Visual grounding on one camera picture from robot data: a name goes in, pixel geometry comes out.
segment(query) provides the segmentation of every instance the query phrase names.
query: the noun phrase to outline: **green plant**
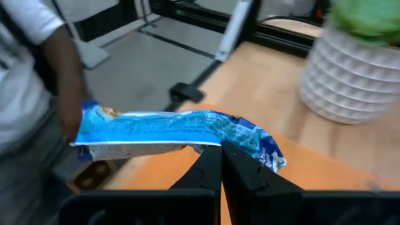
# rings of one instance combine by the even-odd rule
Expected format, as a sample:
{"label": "green plant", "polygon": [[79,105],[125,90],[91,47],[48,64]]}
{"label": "green plant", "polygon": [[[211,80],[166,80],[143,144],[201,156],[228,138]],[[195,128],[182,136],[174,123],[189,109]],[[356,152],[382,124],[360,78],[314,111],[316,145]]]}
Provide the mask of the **green plant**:
{"label": "green plant", "polygon": [[400,44],[400,0],[337,0],[329,17],[361,44]]}

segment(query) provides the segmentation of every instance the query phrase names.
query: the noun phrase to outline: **white planter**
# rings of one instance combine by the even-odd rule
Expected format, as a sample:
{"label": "white planter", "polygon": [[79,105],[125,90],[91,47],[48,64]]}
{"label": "white planter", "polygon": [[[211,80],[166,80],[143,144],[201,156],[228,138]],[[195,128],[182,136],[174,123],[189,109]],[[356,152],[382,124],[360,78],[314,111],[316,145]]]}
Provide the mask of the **white planter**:
{"label": "white planter", "polygon": [[400,95],[400,50],[365,47],[327,22],[309,54],[300,86],[304,103],[339,123],[377,118]]}

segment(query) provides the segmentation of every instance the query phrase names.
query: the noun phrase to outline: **gray floor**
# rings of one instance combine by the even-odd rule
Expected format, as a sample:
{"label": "gray floor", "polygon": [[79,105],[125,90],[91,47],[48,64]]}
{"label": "gray floor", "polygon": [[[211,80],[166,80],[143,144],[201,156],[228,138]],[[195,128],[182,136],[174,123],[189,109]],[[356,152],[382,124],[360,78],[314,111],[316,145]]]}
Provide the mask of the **gray floor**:
{"label": "gray floor", "polygon": [[156,27],[145,27],[143,30],[177,41],[192,48],[215,55],[223,34],[201,27],[192,26],[169,18],[155,22]]}
{"label": "gray floor", "polygon": [[[193,34],[197,33],[205,40],[212,39],[208,35],[218,38],[207,30],[200,33],[196,27],[188,29],[182,26],[182,30],[186,32],[177,33],[175,37],[166,30],[165,36],[186,40],[187,45],[197,48],[202,47],[200,40],[190,41]],[[217,44],[212,49],[208,42],[203,43],[203,51],[216,52]],[[94,97],[118,111],[163,110],[170,103],[170,87],[177,82],[193,82],[213,62],[208,57],[138,32],[129,34],[105,50],[111,58],[95,70],[88,71],[87,80]]]}

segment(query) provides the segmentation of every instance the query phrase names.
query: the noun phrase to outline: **white t-shirt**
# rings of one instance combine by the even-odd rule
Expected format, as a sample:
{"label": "white t-shirt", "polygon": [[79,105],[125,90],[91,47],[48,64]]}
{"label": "white t-shirt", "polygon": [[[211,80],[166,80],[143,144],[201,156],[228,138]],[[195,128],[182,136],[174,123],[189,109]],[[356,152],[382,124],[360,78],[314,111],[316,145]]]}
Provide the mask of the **white t-shirt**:
{"label": "white t-shirt", "polygon": [[[63,25],[63,22],[40,0],[0,0],[0,3],[35,44],[41,44]],[[0,38],[2,40],[0,42],[0,151],[2,151],[38,123],[48,110],[50,94],[34,72],[34,59],[29,51],[16,42],[3,24],[0,24]]]}

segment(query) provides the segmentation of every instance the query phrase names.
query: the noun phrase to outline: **blue snack bag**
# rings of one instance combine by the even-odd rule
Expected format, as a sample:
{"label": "blue snack bag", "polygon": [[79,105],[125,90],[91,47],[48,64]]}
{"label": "blue snack bag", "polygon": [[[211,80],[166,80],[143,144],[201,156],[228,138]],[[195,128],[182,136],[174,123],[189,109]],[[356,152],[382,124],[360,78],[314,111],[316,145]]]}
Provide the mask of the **blue snack bag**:
{"label": "blue snack bag", "polygon": [[118,113],[86,101],[72,145],[88,146],[81,149],[80,158],[98,161],[166,153],[183,145],[201,153],[206,146],[221,146],[222,141],[239,146],[275,172],[286,165],[275,140],[263,128],[212,110]]}

